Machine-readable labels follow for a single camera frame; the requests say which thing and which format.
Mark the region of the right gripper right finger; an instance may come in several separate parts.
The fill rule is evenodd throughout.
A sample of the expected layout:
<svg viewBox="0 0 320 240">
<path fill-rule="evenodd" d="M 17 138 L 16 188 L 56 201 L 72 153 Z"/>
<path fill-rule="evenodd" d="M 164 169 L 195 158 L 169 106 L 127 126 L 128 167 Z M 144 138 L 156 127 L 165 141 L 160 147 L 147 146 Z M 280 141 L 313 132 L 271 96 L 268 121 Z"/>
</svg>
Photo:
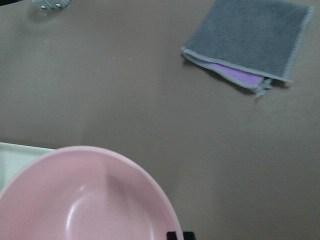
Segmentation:
<svg viewBox="0 0 320 240">
<path fill-rule="evenodd" d="M 183 232 L 184 240 L 196 240 L 196 235 L 193 231 L 184 231 Z"/>
</svg>

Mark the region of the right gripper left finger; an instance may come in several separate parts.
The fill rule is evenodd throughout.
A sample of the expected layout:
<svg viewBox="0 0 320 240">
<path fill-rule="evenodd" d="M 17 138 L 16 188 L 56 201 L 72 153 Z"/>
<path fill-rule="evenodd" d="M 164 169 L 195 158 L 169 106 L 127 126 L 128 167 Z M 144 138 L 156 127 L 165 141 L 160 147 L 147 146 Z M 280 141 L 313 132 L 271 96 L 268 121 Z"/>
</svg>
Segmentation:
<svg viewBox="0 0 320 240">
<path fill-rule="evenodd" d="M 166 239 L 167 240 L 177 240 L 177 234 L 175 231 L 168 231 L 166 233 Z"/>
</svg>

